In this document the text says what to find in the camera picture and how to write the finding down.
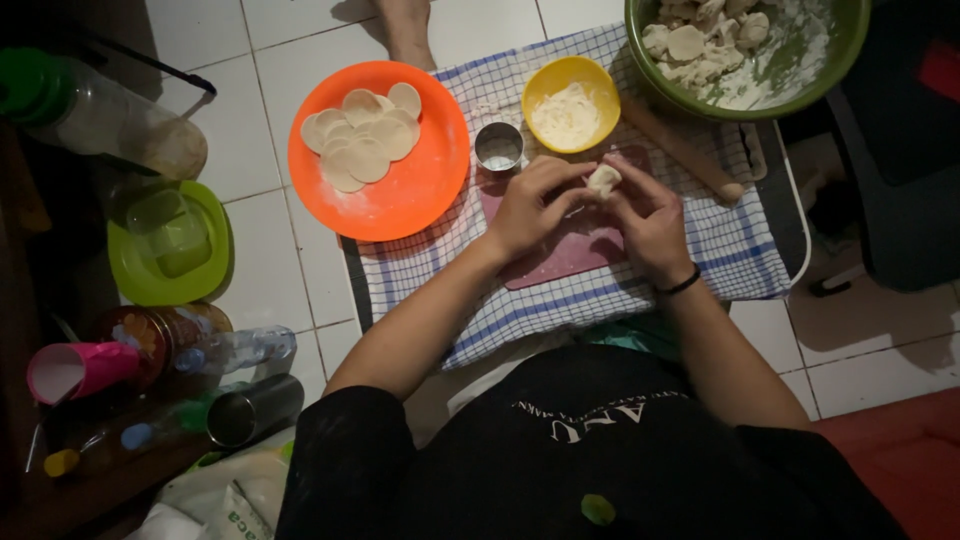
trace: green plastic container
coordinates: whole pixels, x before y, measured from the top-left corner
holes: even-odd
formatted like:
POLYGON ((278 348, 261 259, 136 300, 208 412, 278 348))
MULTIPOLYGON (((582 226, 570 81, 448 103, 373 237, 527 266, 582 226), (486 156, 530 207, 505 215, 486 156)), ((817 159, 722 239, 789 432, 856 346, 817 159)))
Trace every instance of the green plastic container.
MULTIPOLYGON (((624 21, 630 49, 640 68, 640 94, 651 105, 667 110, 682 110, 712 120, 727 122, 755 122, 779 118, 809 107, 839 83, 850 68, 867 37, 870 24, 871 0, 821 0, 829 4, 836 24, 830 33, 827 62, 817 78, 790 101, 757 110, 731 110, 715 107, 697 99, 687 90, 667 81, 643 47, 642 31, 654 22, 660 9, 660 0, 625 0, 624 21)), ((771 60, 772 75, 777 74, 777 59, 771 60)))

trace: blue and white checkered cloth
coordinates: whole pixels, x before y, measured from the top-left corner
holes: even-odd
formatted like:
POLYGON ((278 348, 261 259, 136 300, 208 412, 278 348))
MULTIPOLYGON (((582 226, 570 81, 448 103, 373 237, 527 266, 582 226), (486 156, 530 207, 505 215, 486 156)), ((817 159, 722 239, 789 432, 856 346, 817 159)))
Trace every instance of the blue and white checkered cloth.
MULTIPOLYGON (((523 125, 520 94, 524 83, 545 63, 569 55, 599 61, 610 70, 621 90, 635 87, 631 77, 636 68, 623 23, 449 67, 435 77, 460 103, 472 140, 481 127, 495 120, 523 125)), ((747 183, 753 177, 738 125, 675 127, 740 182, 747 183)), ((527 148, 534 149, 527 152, 528 156, 550 154, 525 125, 522 130, 527 148)), ((633 144, 647 148, 654 176, 683 196, 690 254, 717 296, 725 300, 773 298, 789 290, 790 278, 752 184, 734 208, 720 206, 712 193, 622 121, 589 155, 596 158, 604 151, 633 144)), ((358 242, 374 321, 426 283, 487 229, 477 188, 476 158, 471 159, 460 195, 430 227, 391 242, 358 242)), ((588 158, 571 157, 571 161, 578 160, 588 158)), ((653 306, 650 285, 628 262, 517 291, 509 291, 498 282, 483 296, 447 351, 442 369, 465 366, 524 335, 582 329, 653 306)))

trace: yellow bowl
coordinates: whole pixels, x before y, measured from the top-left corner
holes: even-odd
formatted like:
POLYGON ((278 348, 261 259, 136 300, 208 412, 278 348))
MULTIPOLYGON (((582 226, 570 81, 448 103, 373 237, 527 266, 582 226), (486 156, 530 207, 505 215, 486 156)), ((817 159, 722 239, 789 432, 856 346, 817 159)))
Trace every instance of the yellow bowl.
POLYGON ((599 63, 587 57, 564 57, 556 59, 540 68, 523 87, 521 98, 523 119, 534 136, 554 152, 560 154, 576 154, 588 150, 607 137, 620 119, 620 96, 616 93, 616 85, 610 73, 599 63), (600 127, 596 133, 579 148, 560 149, 544 140, 531 121, 534 109, 547 96, 551 96, 572 83, 580 83, 593 105, 600 112, 600 127))

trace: orange plate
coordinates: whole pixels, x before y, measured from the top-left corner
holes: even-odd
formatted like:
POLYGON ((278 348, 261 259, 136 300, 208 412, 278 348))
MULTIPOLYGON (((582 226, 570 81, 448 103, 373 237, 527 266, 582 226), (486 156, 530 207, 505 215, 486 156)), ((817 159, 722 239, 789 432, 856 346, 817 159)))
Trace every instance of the orange plate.
POLYGON ((469 149, 467 120, 439 81, 405 63, 367 61, 330 75, 306 97, 290 128, 287 162, 297 195, 321 223, 350 238, 382 242, 422 231, 444 214, 464 183, 469 149), (300 139, 300 124, 314 112, 339 109, 351 90, 387 95, 396 83, 420 93, 420 141, 380 182, 356 193, 337 191, 324 182, 320 157, 300 139))

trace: blue bottle cap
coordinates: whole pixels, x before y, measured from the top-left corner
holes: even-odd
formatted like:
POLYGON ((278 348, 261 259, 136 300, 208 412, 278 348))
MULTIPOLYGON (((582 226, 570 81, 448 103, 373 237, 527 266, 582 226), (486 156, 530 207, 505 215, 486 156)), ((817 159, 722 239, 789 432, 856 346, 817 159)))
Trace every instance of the blue bottle cap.
POLYGON ((136 450, 154 438, 149 424, 134 424, 120 433, 120 444, 127 450, 136 450))
POLYGON ((206 364, 206 355, 200 349, 187 349, 174 360, 177 371, 183 373, 197 373, 206 364))

